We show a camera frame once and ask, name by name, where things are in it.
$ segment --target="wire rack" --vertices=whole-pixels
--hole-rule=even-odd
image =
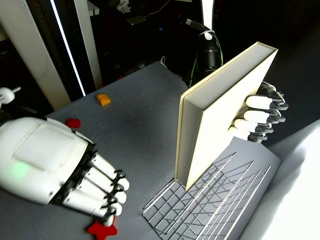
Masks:
[[[170,181],[142,210],[163,240],[223,240],[235,227],[271,166],[230,169],[236,152],[214,162],[188,190]]]

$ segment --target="book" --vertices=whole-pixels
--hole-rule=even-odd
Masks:
[[[182,94],[175,180],[186,190],[230,144],[229,127],[244,113],[245,99],[257,92],[277,52],[256,42]]]

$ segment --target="green light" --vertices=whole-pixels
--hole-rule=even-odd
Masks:
[[[24,162],[17,162],[13,168],[12,173],[17,178],[23,178],[29,170],[29,165]]]

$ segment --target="table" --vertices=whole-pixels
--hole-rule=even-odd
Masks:
[[[179,101],[186,89],[177,76],[156,62],[48,116],[63,123],[68,118],[80,119],[78,131],[93,140],[115,168],[127,173],[127,202],[116,219],[118,235],[110,239],[160,239],[142,217],[142,208],[174,177]],[[100,106],[97,94],[107,94],[111,104]],[[236,239],[280,160],[263,145],[240,139],[234,139],[222,156],[232,152],[238,152],[239,161],[255,159],[257,165],[272,165],[249,211],[234,229]],[[37,205],[0,191],[1,239],[92,240],[85,231],[92,222],[87,214],[52,204]]]

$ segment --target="yellow object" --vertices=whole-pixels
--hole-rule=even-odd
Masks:
[[[111,103],[111,99],[106,94],[98,94],[96,99],[98,99],[101,106]]]

